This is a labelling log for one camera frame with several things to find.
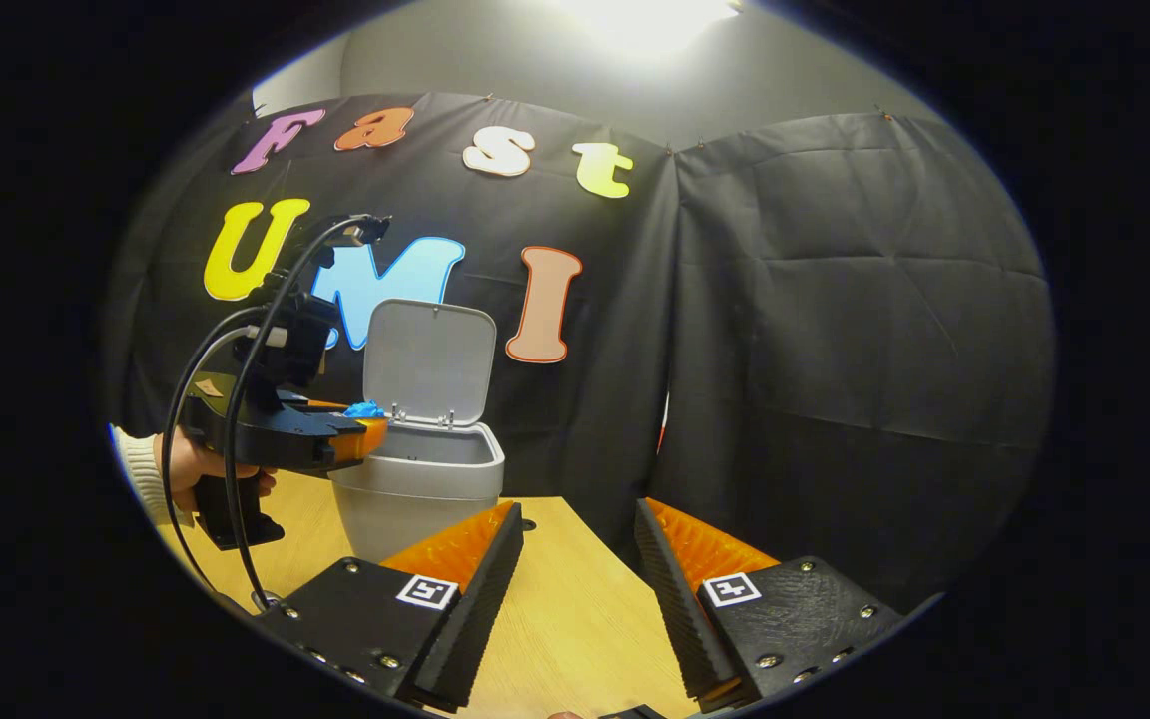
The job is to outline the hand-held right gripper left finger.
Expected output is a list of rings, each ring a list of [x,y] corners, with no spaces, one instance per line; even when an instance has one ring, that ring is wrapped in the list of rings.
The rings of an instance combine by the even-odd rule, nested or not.
[[[346,681],[455,713],[469,705],[523,545],[523,508],[499,502],[386,560],[335,561],[256,624]]]

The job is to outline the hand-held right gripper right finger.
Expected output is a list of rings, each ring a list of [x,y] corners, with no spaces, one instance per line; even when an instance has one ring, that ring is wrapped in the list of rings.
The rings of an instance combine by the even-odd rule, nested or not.
[[[816,556],[779,560],[665,502],[635,541],[689,699],[704,713],[793,693],[904,624]]]

